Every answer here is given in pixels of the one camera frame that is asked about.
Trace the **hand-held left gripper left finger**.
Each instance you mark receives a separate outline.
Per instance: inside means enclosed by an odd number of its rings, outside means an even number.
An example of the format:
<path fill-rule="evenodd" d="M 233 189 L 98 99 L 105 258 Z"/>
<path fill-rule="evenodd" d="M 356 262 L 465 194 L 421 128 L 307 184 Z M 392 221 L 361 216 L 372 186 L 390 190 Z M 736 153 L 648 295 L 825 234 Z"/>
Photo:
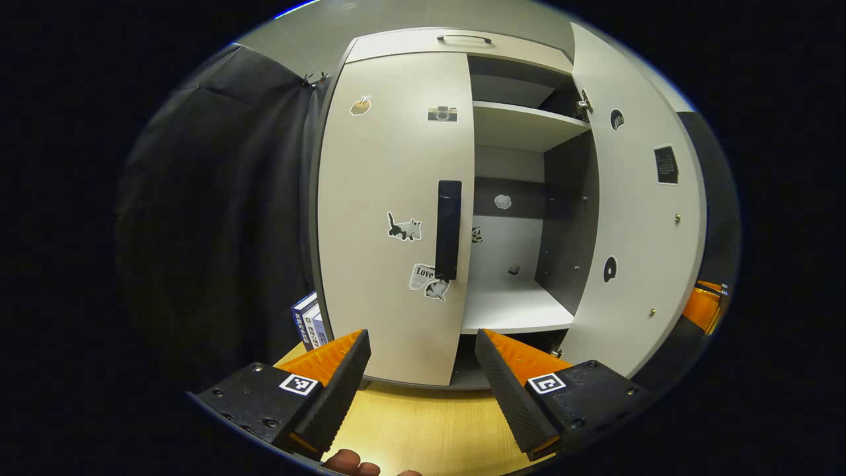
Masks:
<path fill-rule="evenodd" d="M 196 398 L 247 434 L 317 459 L 330 450 L 369 358 L 369 333 L 357 329 L 281 365 L 252 362 Z"/>

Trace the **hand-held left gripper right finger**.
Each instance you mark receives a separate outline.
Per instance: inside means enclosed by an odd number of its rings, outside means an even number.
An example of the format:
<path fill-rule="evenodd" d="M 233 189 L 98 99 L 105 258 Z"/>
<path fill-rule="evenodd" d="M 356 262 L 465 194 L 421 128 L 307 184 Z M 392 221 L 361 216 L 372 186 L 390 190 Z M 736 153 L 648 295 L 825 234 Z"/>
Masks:
<path fill-rule="evenodd" d="M 649 389 L 598 360 L 569 364 L 490 329 L 478 331 L 475 356 L 520 452 L 531 461 L 578 453 L 655 400 Z"/>

